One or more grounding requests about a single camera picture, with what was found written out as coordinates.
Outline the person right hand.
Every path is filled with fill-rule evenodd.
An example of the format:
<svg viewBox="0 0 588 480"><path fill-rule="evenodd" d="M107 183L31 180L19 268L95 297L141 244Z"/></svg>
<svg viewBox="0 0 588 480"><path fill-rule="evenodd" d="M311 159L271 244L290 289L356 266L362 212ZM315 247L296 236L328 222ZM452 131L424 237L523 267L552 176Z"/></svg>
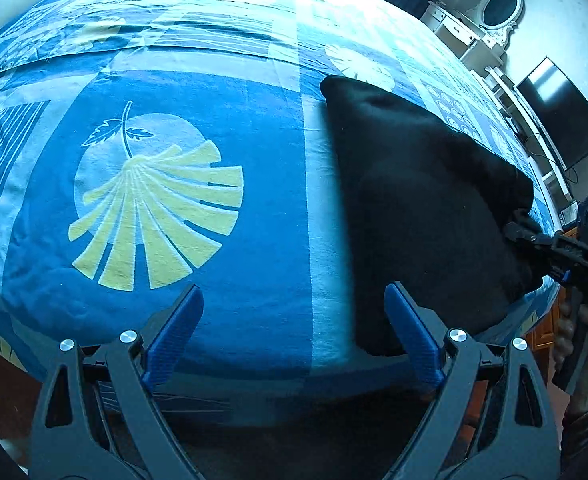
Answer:
<svg viewBox="0 0 588 480"><path fill-rule="evenodd" d="M588 327L588 306L580 307L578 318ZM574 331L575 324L571 321L571 307L568 304L562 304L560 318L556 323L556 336L554 337L552 349L554 370L556 372L561 369L564 361L574 352L574 344L572 343ZM578 376L574 393L570 395L570 402L568 402L566 412L570 415L582 415L588 412L588 353L584 368Z"/></svg>

